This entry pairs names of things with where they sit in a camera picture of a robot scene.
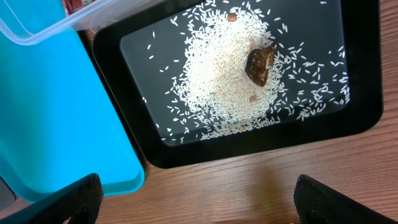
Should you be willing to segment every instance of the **brown rock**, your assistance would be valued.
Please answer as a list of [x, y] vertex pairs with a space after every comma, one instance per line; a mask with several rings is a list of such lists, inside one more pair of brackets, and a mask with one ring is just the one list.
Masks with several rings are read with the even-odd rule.
[[228, 22], [235, 22], [236, 21], [236, 15], [235, 14], [229, 14], [228, 17], [226, 18]]
[[274, 66], [274, 46], [256, 49], [250, 52], [246, 63], [246, 73], [259, 87], [266, 85], [269, 69]]

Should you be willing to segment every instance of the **wood surface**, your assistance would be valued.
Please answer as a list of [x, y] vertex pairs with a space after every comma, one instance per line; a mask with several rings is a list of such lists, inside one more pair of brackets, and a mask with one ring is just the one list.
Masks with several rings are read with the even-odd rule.
[[[397, 0], [381, 0], [381, 37], [384, 115], [370, 131], [176, 169], [150, 165], [140, 191], [103, 200], [97, 223], [299, 223], [300, 174], [398, 221]], [[26, 206], [18, 199], [0, 218]]]

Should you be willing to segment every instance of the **blue tray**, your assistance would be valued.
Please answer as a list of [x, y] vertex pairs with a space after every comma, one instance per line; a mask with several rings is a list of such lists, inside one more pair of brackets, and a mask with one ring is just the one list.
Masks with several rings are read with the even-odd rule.
[[[61, 4], [48, 13], [64, 16]], [[0, 49], [0, 177], [10, 188], [36, 202], [97, 173], [105, 195], [138, 190], [144, 169], [77, 33], [33, 46], [0, 33]]]

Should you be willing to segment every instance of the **transparent container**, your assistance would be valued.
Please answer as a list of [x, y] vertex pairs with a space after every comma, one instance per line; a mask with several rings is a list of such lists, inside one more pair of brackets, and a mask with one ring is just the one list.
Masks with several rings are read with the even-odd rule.
[[0, 0], [0, 31], [20, 45], [34, 45], [68, 30], [98, 29], [163, 0], [97, 0], [66, 16], [62, 0]]

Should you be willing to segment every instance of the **black object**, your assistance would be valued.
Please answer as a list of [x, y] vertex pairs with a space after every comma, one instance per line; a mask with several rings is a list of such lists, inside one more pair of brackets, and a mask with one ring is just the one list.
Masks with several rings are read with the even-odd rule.
[[14, 193], [0, 178], [0, 211], [10, 206], [16, 200]]
[[127, 135], [153, 165], [184, 166], [349, 136], [366, 131], [379, 121], [383, 111], [379, 1], [344, 0], [341, 6], [351, 87], [351, 102], [345, 109], [304, 123], [292, 121], [217, 139], [166, 145], [124, 62], [120, 43], [124, 36], [199, 2], [168, 0], [99, 31], [93, 42], [96, 69]]
[[307, 175], [298, 178], [294, 203], [301, 224], [397, 224]]
[[90, 174], [45, 199], [0, 220], [0, 224], [94, 224], [103, 199], [100, 178]]

